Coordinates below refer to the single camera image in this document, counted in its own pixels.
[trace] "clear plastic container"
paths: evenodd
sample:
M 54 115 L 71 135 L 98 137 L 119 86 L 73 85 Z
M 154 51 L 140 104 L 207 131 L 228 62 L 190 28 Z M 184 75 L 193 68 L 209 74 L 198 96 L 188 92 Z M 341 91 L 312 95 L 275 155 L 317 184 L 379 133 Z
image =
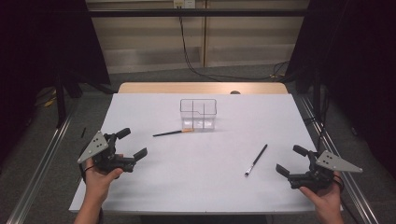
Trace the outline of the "clear plastic container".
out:
M 194 129 L 195 132 L 215 130 L 217 102 L 214 99 L 180 100 L 182 129 Z

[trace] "wall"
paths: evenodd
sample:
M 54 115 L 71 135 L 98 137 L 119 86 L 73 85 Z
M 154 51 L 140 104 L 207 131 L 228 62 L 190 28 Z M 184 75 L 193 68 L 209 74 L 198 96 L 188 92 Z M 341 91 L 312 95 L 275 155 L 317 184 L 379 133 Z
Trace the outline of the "wall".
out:
M 306 8 L 297 1 L 204 1 L 197 8 Z M 89 9 L 173 8 L 173 1 L 87 0 Z M 178 18 L 92 18 L 110 74 L 187 67 Z M 183 18 L 193 67 L 290 59 L 303 18 Z

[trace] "human arm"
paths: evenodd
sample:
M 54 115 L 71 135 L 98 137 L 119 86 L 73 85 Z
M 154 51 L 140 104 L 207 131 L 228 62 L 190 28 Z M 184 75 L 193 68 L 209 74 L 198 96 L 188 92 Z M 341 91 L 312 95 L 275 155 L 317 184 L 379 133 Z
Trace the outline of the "human arm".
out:
M 98 222 L 102 203 L 107 198 L 108 189 L 111 182 L 122 174 L 122 169 L 118 168 L 108 174 L 94 166 L 92 159 L 87 159 L 85 169 L 85 196 L 81 208 L 75 220 L 75 224 L 96 224 Z
M 335 182 L 327 189 L 319 190 L 317 194 L 306 187 L 300 187 L 300 191 L 315 205 L 317 217 L 320 223 L 344 223 L 340 212 L 340 187 Z

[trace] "white paper sheet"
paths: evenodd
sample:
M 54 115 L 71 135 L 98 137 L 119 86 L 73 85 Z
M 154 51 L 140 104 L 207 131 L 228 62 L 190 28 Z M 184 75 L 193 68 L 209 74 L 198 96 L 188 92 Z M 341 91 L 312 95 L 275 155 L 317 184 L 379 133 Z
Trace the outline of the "white paper sheet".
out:
M 178 133 L 181 99 L 216 99 L 213 133 Z M 289 94 L 115 94 L 102 128 L 132 133 L 118 140 L 117 153 L 148 155 L 133 173 L 111 184 L 105 211 L 129 214 L 266 214 L 313 211 L 314 206 L 276 172 L 279 163 L 292 174 L 308 170 L 309 160 L 294 145 L 315 150 Z M 249 177 L 244 173 L 265 144 Z M 80 183 L 70 211 L 82 204 Z

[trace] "black curtain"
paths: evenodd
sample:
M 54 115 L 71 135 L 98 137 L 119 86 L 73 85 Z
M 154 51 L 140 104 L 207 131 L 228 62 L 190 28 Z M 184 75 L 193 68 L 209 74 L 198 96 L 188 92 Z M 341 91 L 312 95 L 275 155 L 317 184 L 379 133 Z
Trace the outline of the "black curtain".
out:
M 105 60 L 84 0 L 0 1 L 0 162 L 35 110 L 35 96 L 71 72 L 109 84 Z
M 318 69 L 331 97 L 396 177 L 396 3 L 312 0 L 309 7 L 323 17 L 304 19 L 287 76 L 307 92 Z

